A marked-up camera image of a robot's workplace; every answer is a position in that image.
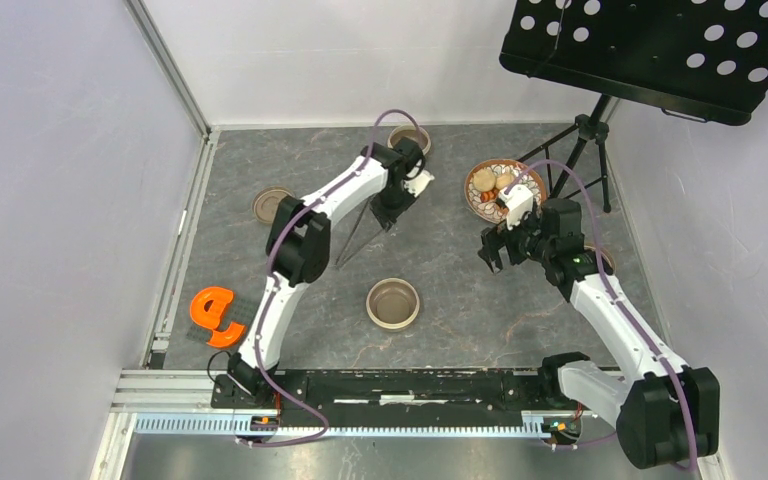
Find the orange fried food piece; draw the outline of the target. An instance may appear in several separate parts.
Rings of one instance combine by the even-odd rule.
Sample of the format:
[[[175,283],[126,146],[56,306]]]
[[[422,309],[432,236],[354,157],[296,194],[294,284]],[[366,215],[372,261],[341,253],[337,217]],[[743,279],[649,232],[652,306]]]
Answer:
[[[496,197],[493,200],[493,205],[494,205],[495,210],[500,215],[505,215],[508,212],[507,205],[505,204],[505,201],[501,197]]]

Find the round bread bun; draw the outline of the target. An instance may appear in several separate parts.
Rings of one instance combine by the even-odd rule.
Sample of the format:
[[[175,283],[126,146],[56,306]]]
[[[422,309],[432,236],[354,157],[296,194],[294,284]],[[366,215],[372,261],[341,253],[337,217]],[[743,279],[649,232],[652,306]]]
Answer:
[[[495,188],[496,178],[491,168],[483,168],[473,173],[472,185],[480,193],[490,192]]]

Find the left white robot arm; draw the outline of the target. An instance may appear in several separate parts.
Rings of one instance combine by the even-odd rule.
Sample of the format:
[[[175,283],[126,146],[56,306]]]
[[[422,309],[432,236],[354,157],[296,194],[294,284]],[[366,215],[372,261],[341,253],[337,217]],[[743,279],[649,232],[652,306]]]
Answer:
[[[288,196],[278,206],[266,244],[264,293],[249,333],[228,363],[238,397],[250,407],[274,394],[281,345],[307,288],[330,263],[331,233],[350,211],[368,202],[384,230],[392,228],[433,181],[413,142],[366,146],[350,167],[320,189]]]

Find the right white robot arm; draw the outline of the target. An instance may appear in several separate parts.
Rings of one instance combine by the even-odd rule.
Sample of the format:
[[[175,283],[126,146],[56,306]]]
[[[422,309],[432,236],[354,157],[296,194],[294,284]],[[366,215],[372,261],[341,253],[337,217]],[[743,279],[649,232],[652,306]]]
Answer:
[[[614,428],[632,465],[648,469],[719,450],[720,383],[707,367],[693,368],[651,329],[604,257],[587,249],[582,207],[552,198],[514,220],[485,228],[479,257],[493,270],[505,250],[513,265],[538,262],[547,281],[599,335],[621,371],[613,377],[580,352],[547,357],[537,382],[551,408],[576,401]]]

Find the patterned orange plate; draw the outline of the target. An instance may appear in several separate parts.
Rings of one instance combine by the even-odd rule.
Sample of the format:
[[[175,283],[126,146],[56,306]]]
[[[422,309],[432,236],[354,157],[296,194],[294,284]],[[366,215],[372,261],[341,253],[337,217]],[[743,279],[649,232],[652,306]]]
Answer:
[[[505,209],[496,204],[502,187],[517,178],[525,165],[512,159],[491,159],[477,164],[466,177],[464,193],[470,209],[482,219],[498,223]]]

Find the far brown bowl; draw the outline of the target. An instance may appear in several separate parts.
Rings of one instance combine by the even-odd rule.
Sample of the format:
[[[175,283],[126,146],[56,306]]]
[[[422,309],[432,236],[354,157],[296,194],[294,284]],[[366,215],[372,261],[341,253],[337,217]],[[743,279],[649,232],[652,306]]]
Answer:
[[[412,125],[400,125],[395,127],[388,135],[387,147],[393,149],[405,138],[420,146],[425,157],[429,155],[432,143],[428,131],[423,127],[420,127],[419,130],[416,130]]]

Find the brown bowl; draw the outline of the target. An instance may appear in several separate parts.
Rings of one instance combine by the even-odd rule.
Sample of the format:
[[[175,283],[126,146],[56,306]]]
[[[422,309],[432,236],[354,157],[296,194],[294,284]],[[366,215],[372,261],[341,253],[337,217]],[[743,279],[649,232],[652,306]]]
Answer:
[[[418,317],[421,299],[413,285],[400,278],[376,283],[365,301],[369,318],[380,328],[395,332],[409,327]]]
[[[388,135],[387,147],[393,149],[405,138],[420,146],[425,157],[429,155],[432,143],[428,131],[423,127],[420,127],[419,130],[416,130],[412,125],[400,125],[395,127]]]

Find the near brown bowl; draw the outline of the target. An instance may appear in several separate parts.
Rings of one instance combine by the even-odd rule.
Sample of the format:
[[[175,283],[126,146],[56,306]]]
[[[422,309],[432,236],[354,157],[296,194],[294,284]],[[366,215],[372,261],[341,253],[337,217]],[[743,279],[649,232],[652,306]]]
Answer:
[[[409,327],[418,317],[421,299],[413,285],[400,278],[376,283],[365,301],[369,318],[380,328],[395,332]]]

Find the right brown lid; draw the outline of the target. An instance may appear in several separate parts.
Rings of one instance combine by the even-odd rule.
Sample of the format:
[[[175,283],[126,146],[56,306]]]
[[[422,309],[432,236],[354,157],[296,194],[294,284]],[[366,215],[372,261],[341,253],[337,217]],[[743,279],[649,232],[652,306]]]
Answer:
[[[587,251],[593,251],[593,252],[596,251],[596,247],[595,247],[594,244],[586,243],[584,245],[584,248]],[[601,255],[602,255],[602,261],[603,261],[603,265],[605,267],[606,272],[609,275],[613,275],[616,272],[616,265],[615,265],[615,262],[614,262],[614,259],[613,259],[612,255],[605,248],[602,248],[600,250],[600,252],[601,252]]]

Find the brown lid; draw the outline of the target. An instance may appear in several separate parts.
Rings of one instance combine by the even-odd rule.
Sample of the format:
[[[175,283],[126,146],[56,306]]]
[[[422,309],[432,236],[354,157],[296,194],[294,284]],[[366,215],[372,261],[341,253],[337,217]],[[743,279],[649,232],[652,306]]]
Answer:
[[[593,251],[593,252],[596,251],[596,247],[595,247],[594,244],[586,243],[584,245],[584,248],[587,251]],[[612,255],[605,248],[602,248],[600,250],[600,252],[601,252],[601,255],[602,255],[602,261],[603,261],[603,265],[605,267],[606,272],[609,275],[613,275],[616,272],[616,265],[615,265],[615,262],[614,262],[614,259],[613,259]]]
[[[275,219],[280,202],[293,192],[285,187],[272,186],[260,191],[252,203],[252,212],[255,219],[266,225],[271,225]]]

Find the left brown lid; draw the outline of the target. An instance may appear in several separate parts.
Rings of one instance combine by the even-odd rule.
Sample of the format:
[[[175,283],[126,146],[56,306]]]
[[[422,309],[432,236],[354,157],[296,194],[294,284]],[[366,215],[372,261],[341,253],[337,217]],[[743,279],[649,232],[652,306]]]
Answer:
[[[252,212],[255,219],[266,225],[271,225],[275,219],[280,202],[293,192],[285,187],[272,186],[260,191],[252,203]]]

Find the grey lego baseplate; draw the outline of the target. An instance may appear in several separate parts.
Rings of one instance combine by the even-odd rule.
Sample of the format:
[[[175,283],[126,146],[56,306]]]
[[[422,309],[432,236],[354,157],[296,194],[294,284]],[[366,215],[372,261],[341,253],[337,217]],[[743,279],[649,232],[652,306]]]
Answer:
[[[243,324],[247,327],[246,333],[241,340],[238,340],[234,345],[238,345],[244,338],[254,321],[255,314],[257,313],[258,302],[247,297],[236,297],[231,306],[224,314],[221,322],[221,327],[227,327],[232,321]],[[192,320],[186,329],[185,338],[187,340],[206,344],[210,334],[207,330],[195,325]]]

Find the orange horseshoe toy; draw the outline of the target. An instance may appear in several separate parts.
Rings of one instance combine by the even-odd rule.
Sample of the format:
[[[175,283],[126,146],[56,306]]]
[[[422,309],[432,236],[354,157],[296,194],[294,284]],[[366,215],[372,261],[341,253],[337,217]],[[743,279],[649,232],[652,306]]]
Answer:
[[[198,292],[190,303],[189,314],[192,322],[210,334],[207,345],[215,349],[225,349],[241,340],[247,327],[232,321],[222,328],[221,322],[235,294],[224,287],[210,286]]]

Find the black music stand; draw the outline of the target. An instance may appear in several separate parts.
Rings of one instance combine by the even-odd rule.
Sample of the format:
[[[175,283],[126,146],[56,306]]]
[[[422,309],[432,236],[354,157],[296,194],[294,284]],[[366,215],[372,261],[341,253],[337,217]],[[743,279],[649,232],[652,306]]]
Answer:
[[[605,141],[612,99],[742,126],[768,91],[768,1],[519,1],[499,61],[597,93],[581,142]]]

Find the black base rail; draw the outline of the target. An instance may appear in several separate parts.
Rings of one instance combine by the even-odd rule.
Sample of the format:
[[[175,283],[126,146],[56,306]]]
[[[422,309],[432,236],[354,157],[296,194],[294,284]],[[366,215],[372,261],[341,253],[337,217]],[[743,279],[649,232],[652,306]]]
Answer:
[[[536,370],[279,370],[251,397],[226,375],[215,380],[216,409],[275,408],[282,427],[332,429],[513,427],[524,412],[573,414],[577,402],[551,392]]]

